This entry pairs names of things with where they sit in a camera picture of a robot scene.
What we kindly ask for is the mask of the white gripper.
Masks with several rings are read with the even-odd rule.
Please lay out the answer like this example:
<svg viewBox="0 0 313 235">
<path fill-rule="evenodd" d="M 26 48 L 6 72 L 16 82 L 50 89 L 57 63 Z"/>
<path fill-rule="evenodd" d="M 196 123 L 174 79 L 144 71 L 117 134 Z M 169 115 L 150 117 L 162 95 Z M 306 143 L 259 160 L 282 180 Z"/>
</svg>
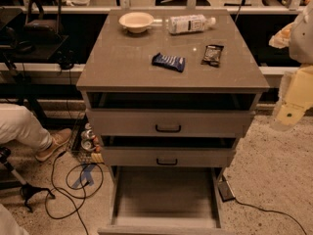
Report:
<svg viewBox="0 0 313 235">
<path fill-rule="evenodd" d="M 313 106 L 313 66 L 301 65 L 294 72 L 286 72 L 282 83 L 282 101 L 273 110 L 270 126 L 277 131 L 288 131 Z"/>
</svg>

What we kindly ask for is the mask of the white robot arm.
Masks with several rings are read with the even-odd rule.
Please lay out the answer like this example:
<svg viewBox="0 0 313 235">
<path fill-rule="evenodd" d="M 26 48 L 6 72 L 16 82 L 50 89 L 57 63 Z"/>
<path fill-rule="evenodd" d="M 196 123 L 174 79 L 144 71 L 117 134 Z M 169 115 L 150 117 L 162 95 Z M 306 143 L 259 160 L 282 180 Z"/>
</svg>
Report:
<svg viewBox="0 0 313 235">
<path fill-rule="evenodd" d="M 300 63 L 297 71 L 286 71 L 283 75 L 272 115 L 271 127 L 287 131 L 313 107 L 313 2 L 273 35 L 269 45 L 278 49 L 288 47 L 290 57 Z"/>
</svg>

